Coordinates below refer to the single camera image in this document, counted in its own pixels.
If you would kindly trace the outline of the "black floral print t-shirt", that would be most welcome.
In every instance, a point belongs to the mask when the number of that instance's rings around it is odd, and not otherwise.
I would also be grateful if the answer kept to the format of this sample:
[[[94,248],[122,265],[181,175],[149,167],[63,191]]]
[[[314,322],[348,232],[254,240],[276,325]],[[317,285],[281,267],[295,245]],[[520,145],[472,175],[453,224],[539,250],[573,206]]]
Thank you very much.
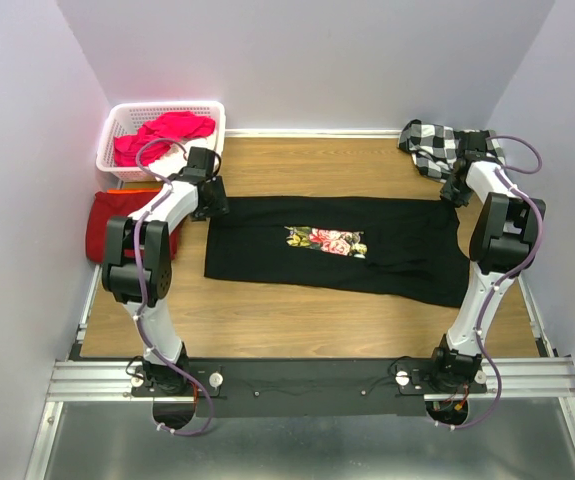
[[[461,306],[469,261],[440,200],[237,197],[210,222],[204,274]]]

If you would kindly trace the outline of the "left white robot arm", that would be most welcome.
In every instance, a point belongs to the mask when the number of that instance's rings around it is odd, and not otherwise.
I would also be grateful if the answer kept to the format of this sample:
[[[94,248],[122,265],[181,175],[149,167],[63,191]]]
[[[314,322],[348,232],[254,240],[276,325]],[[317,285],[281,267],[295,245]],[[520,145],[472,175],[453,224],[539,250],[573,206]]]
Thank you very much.
[[[136,166],[161,181],[160,192],[106,226],[102,286],[130,314],[143,344],[142,372],[133,377],[166,396],[198,382],[189,374],[183,340],[172,324],[166,296],[172,283],[170,234],[188,217],[205,220],[229,211],[221,156],[203,146],[163,138],[136,154]]]

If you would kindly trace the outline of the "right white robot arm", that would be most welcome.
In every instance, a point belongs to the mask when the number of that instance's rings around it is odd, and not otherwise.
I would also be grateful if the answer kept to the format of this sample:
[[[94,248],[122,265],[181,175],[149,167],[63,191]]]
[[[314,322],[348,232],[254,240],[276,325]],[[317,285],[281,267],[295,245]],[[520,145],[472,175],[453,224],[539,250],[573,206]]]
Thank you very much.
[[[546,203],[522,191],[507,175],[526,174],[489,156],[507,135],[465,132],[457,136],[457,160],[441,197],[464,206],[475,194],[483,203],[469,244],[473,273],[455,322],[432,354],[429,374],[440,392],[475,382],[489,358],[485,340],[508,288],[531,266],[543,240]]]

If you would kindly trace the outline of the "black white checkered shirt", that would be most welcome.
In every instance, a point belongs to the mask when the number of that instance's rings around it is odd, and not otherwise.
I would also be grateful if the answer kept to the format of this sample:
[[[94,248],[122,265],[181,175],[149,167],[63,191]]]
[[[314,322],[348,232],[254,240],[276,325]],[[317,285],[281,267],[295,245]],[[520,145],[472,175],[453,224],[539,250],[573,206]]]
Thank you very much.
[[[504,152],[490,130],[456,130],[452,127],[408,122],[399,136],[398,148],[409,154],[418,172],[431,180],[446,182],[453,174],[464,180],[469,165],[465,163],[468,151],[484,145],[484,160],[505,164]]]

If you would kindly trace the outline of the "white garment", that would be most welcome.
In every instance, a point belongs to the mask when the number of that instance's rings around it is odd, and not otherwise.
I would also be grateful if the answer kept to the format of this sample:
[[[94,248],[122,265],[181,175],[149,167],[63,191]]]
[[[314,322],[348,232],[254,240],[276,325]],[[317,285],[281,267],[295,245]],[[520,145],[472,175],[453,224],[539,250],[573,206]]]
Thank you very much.
[[[159,159],[150,163],[147,168],[155,175],[169,177],[178,174],[187,165],[187,152],[180,146],[172,146]]]

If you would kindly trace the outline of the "folded orange garment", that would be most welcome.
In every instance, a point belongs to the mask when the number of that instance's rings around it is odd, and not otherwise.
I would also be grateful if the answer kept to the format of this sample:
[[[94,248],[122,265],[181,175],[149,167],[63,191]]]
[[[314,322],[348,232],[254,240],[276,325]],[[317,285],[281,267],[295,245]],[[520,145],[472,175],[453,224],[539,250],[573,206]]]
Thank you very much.
[[[160,192],[161,187],[158,188],[135,188],[135,189],[108,189],[107,194],[111,195],[135,195],[135,194],[154,194]]]

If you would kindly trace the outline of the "pink red garment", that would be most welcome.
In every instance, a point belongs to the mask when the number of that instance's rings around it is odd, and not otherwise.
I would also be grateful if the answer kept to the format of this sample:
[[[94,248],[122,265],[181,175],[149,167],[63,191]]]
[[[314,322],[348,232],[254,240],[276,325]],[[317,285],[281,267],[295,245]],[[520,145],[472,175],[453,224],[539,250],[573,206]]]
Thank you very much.
[[[216,122],[207,116],[189,111],[168,112],[145,122],[133,135],[115,137],[114,161],[118,167],[136,167],[140,149],[159,138],[176,141],[206,138],[214,133]]]

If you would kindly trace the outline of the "folded dark red t-shirt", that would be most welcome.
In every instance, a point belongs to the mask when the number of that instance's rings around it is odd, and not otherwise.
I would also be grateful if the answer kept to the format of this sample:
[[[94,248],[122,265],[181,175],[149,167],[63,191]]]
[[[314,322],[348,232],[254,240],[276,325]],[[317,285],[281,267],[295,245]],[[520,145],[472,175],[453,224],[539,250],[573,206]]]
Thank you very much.
[[[128,216],[132,212],[145,206],[158,193],[111,195],[106,192],[97,192],[90,210],[86,228],[85,251],[87,258],[96,264],[103,262],[106,227],[111,217]]]

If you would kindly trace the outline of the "white plastic laundry basket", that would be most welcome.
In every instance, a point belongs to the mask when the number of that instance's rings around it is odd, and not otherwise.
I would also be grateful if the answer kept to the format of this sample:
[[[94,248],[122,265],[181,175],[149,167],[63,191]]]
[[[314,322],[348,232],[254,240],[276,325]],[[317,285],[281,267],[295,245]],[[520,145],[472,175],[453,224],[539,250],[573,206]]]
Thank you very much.
[[[207,116],[216,122],[213,134],[206,138],[193,139],[201,146],[222,153],[226,125],[225,107],[218,101],[159,101],[122,103],[110,111],[101,134],[96,155],[98,170],[111,173],[124,182],[145,182],[150,179],[141,169],[136,167],[118,167],[114,161],[113,142],[115,137],[133,135],[150,120],[168,112],[189,111],[196,115]],[[187,145],[193,140],[182,140]]]

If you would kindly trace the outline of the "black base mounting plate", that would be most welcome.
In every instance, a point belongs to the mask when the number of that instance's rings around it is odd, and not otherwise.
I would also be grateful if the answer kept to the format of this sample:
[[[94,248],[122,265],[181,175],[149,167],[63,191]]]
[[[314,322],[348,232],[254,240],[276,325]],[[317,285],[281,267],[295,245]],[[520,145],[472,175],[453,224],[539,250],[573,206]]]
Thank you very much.
[[[452,373],[430,358],[194,358],[191,380],[133,359],[125,369],[135,397],[156,415],[263,418],[447,413],[487,390],[483,371]]]

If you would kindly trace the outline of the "white wall trim strip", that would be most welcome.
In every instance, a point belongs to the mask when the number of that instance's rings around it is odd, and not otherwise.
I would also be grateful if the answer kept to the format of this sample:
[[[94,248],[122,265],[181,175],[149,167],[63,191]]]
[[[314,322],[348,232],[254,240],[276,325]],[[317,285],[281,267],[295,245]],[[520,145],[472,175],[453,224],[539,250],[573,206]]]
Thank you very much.
[[[227,129],[227,138],[386,138],[400,136],[400,129]]]

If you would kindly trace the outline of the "aluminium frame rail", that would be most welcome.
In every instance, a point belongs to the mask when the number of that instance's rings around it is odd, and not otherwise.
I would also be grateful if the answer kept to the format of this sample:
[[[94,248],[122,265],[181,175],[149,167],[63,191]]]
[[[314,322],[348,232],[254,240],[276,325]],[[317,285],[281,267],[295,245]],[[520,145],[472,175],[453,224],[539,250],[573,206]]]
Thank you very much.
[[[166,297],[190,360],[427,358],[456,311],[410,299],[220,282],[178,266]],[[486,337],[487,390],[458,429],[424,416],[158,416],[125,369],[142,345],[123,306],[88,295],[51,374],[31,479],[575,479],[575,366],[525,280]]]

